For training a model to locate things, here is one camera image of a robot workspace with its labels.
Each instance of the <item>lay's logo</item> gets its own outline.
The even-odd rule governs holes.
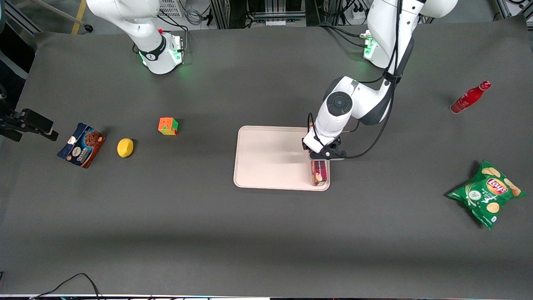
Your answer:
[[[503,184],[503,182],[501,182],[501,181],[499,181],[498,179],[495,179],[495,178],[490,178],[487,181],[487,187],[489,188],[489,190],[493,194],[496,194],[496,195],[501,195],[501,194],[503,194],[503,193],[508,191],[508,189],[505,186],[505,184]]]

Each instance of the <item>lemon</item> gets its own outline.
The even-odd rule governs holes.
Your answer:
[[[130,139],[121,139],[117,145],[117,152],[122,158],[130,156],[133,152],[133,141]]]

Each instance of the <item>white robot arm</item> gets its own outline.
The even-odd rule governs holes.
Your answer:
[[[403,0],[398,27],[398,61],[393,55],[396,43],[398,0],[374,0],[368,13],[368,28],[383,53],[389,58],[388,69],[379,90],[374,90],[347,76],[334,80],[324,95],[324,102],[308,134],[303,138],[304,148],[310,149],[312,160],[342,159],[344,152],[337,150],[339,135],[350,116],[364,125],[380,123],[390,109],[394,86],[399,82],[409,60],[418,14],[425,5],[435,16],[444,16],[453,9],[457,0]]]
[[[130,36],[152,73],[168,73],[183,62],[181,38],[159,32],[149,19],[157,16],[159,0],[87,0],[87,6]]]

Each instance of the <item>tray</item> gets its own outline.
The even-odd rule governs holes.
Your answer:
[[[309,154],[302,148],[304,127],[243,126],[237,138],[233,182],[244,188],[325,191],[331,174],[322,186],[313,186]]]

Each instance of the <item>black cable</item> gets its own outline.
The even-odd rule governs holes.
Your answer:
[[[333,28],[328,27],[328,28],[329,28],[329,29],[332,29],[333,32],[335,32],[336,34],[338,34],[341,38],[343,38],[344,40],[346,40],[348,43],[350,43],[350,44],[352,44],[352,45],[354,45],[354,46],[357,46],[357,47],[366,48],[366,45],[364,45],[364,44],[357,44],[357,43],[354,43],[354,42],[352,42],[351,40],[349,40],[349,39],[348,39],[347,37],[345,37],[342,33],[340,33],[340,32],[337,30],[336,27],[333,27]]]
[[[257,8],[255,8],[255,11],[254,11],[254,14],[252,15],[252,17],[249,18],[250,19],[250,24],[245,25],[244,28],[251,28],[252,27],[252,23],[254,22],[256,14],[257,14]]]
[[[331,29],[333,32],[335,32],[336,34],[338,34],[341,38],[343,38],[344,40],[346,40],[348,43],[354,45],[354,46],[357,46],[357,47],[361,47],[361,48],[366,48],[366,45],[364,44],[357,44],[357,43],[354,43],[352,42],[351,40],[349,40],[347,37],[345,37],[343,35],[344,30],[340,29],[340,28],[337,28],[335,26],[331,26],[331,25],[324,25],[324,24],[320,24],[320,25],[317,25],[318,27],[322,27],[322,28],[329,28]]]
[[[365,9],[365,19],[363,20],[363,23],[361,24],[364,24],[366,22],[366,20],[368,19],[368,13],[370,12],[370,9]]]
[[[208,7],[205,9],[205,11],[202,13],[202,15],[204,15],[204,13],[205,13],[208,9],[210,9],[210,8],[211,8],[211,5],[208,6]]]
[[[329,24],[318,24],[317,27],[324,27],[324,28],[331,28],[331,29],[334,29],[334,30],[338,30],[342,33],[344,33],[345,35],[348,35],[348,36],[352,36],[352,37],[359,37],[358,34],[355,34],[355,33],[349,33],[348,31],[342,29],[342,28],[338,28],[338,27],[335,27],[333,25],[329,25]]]
[[[189,47],[189,27],[185,26],[185,25],[179,25],[178,22],[176,22],[174,19],[172,19],[168,14],[166,14],[163,10],[159,10],[163,15],[165,15],[165,17],[167,17],[169,20],[172,20],[174,22],[174,24],[168,22],[167,20],[161,18],[159,15],[157,15],[157,17],[167,23],[167,24],[170,24],[172,26],[177,26],[177,27],[180,27],[181,29],[183,29],[185,31],[185,46],[183,46],[183,51],[187,50],[187,48]]]
[[[376,80],[372,80],[372,81],[358,81],[358,80],[357,80],[357,81],[358,81],[359,83],[375,83],[375,82],[380,81],[381,79],[383,79],[383,75],[380,76],[378,79],[376,79]]]
[[[361,124],[361,121],[357,120],[357,125],[356,125],[356,128],[355,128],[354,130],[343,131],[343,132],[341,132],[341,134],[343,134],[343,133],[352,133],[352,132],[356,132],[356,131],[357,131],[357,128],[359,128],[359,124]]]
[[[99,295],[101,295],[100,291],[98,291],[98,288],[97,288],[96,285],[94,284],[94,281],[93,281],[93,280],[92,280],[87,274],[85,274],[85,273],[78,273],[78,274],[72,276],[71,278],[69,278],[69,279],[63,281],[62,283],[60,283],[60,284],[59,284],[58,286],[56,286],[53,290],[51,290],[51,291],[47,291],[46,293],[42,293],[42,294],[40,294],[40,295],[38,295],[38,296],[30,297],[28,300],[34,300],[34,299],[37,299],[37,298],[42,297],[42,296],[44,296],[44,295],[51,294],[51,293],[55,292],[56,290],[58,290],[63,284],[69,282],[70,280],[72,280],[72,279],[74,279],[75,277],[78,277],[78,276],[80,276],[80,275],[85,276],[85,277],[89,280],[89,282],[90,282],[91,285],[93,286],[94,293],[96,294],[96,298],[97,298],[98,300],[100,300],[100,296],[99,296]]]
[[[352,6],[352,4],[354,4],[355,2],[356,2],[356,0],[352,0],[352,1],[347,0],[347,1],[346,1],[346,6],[345,6],[344,8],[342,8],[342,9],[341,9],[340,11],[338,11],[338,12],[332,12],[332,11],[330,11],[330,12],[326,12],[326,11],[324,10],[324,8],[320,8],[320,7],[318,8],[318,12],[320,12],[320,14],[325,15],[325,16],[330,17],[330,18],[331,18],[331,17],[338,17],[339,15],[341,15],[341,14],[343,14],[345,11],[347,11],[347,10],[350,8],[350,6]]]
[[[401,7],[402,7],[402,0],[398,0],[397,7],[396,7],[396,33],[395,33],[396,41],[394,43],[394,48],[393,48],[393,51],[391,53],[391,59],[389,61],[389,65],[385,69],[385,70],[388,70],[390,68],[390,66],[392,65],[393,57],[394,57],[394,71],[393,71],[393,75],[394,76],[398,75],[397,74],[398,73],[398,56],[399,56],[398,55],[398,52],[399,52],[398,51],[398,34],[399,34],[399,31],[400,31]],[[381,134],[385,130],[385,127],[387,126],[387,123],[389,121],[389,117],[390,117],[391,112],[392,112],[392,105],[393,105],[393,102],[394,102],[394,92],[396,90],[396,83],[391,83],[390,89],[392,89],[392,90],[391,90],[391,100],[389,102],[389,110],[387,111],[387,114],[385,116],[385,120],[383,121],[383,125],[381,126],[381,129],[379,130],[379,133],[377,134],[377,137],[374,139],[374,142],[372,143],[372,145],[370,147],[368,147],[368,149],[366,149],[364,152],[362,152],[360,154],[357,154],[357,155],[353,155],[353,156],[341,155],[339,153],[335,153],[334,151],[329,151],[330,153],[332,153],[333,155],[335,155],[335,156],[337,156],[339,158],[343,158],[343,159],[356,159],[356,158],[359,158],[359,157],[367,154],[368,152],[370,152],[370,150],[372,150],[372,148],[374,148],[374,146],[379,141],[379,138],[381,137]],[[314,125],[314,118],[313,118],[313,114],[312,113],[308,114],[308,124],[310,123],[309,120],[311,120],[311,123]],[[320,145],[323,148],[327,148],[327,146],[322,143],[320,138],[318,138],[316,126],[313,126],[313,132],[314,132],[315,139],[320,143]]]

